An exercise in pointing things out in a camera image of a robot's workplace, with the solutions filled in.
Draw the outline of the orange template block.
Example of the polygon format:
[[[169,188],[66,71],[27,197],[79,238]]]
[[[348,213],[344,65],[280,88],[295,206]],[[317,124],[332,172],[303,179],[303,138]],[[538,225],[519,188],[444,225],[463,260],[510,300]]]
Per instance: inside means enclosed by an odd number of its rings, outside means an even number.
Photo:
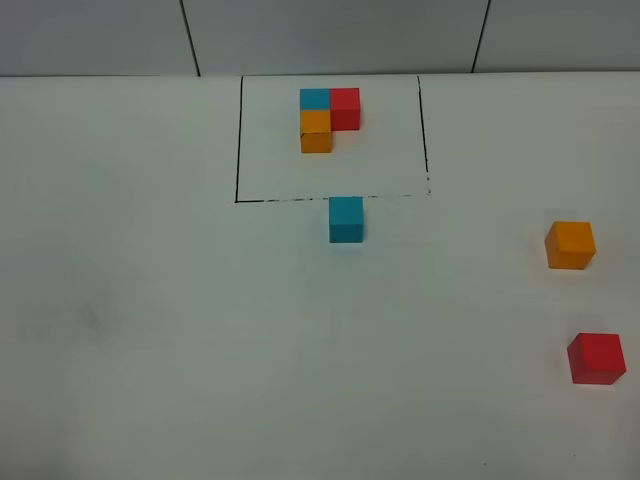
[[[333,148],[330,111],[301,110],[299,133],[303,154],[330,153]]]

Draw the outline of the red template block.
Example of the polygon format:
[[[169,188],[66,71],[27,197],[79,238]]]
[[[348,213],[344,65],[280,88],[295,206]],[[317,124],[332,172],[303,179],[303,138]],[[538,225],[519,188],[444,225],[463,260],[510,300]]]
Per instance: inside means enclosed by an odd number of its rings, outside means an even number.
[[[330,117],[332,131],[357,131],[361,126],[359,88],[330,89]]]

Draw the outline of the blue template block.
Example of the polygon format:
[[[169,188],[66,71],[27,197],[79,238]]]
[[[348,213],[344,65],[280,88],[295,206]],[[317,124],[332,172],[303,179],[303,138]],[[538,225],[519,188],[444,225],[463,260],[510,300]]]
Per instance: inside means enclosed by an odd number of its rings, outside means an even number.
[[[331,108],[328,88],[301,89],[299,92],[300,110],[329,110]]]

